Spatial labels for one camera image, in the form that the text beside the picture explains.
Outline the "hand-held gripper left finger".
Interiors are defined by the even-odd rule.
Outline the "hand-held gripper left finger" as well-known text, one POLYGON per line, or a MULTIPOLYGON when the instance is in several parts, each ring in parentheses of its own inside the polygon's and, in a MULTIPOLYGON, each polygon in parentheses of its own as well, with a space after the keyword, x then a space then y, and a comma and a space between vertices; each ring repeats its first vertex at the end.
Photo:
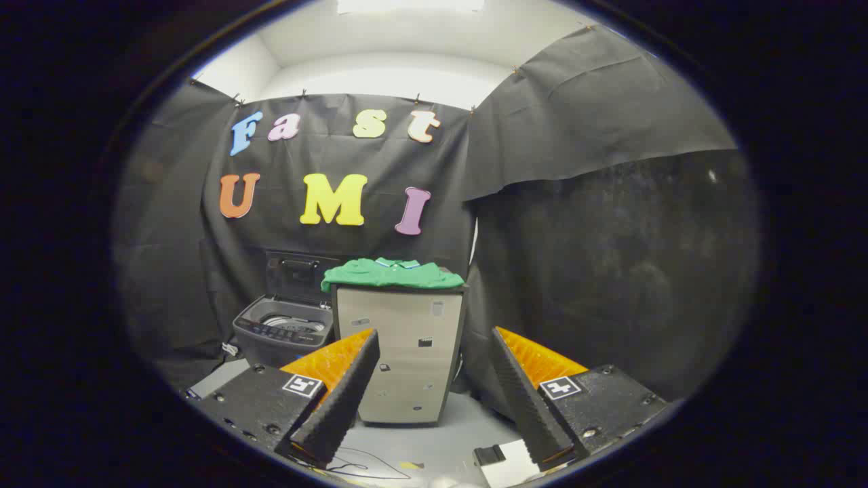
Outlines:
POLYGON ((275 368, 251 365, 195 406, 273 456, 326 468, 353 426, 380 359, 365 329, 275 368))

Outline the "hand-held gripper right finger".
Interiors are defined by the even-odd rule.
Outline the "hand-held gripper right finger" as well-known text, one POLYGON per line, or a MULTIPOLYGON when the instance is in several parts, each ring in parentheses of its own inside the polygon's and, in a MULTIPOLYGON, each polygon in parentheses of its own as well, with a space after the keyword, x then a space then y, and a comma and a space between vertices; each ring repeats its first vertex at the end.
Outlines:
POLYGON ((614 447, 670 408, 615 365, 584 367, 502 327, 491 331, 490 358, 530 459, 541 470, 614 447))

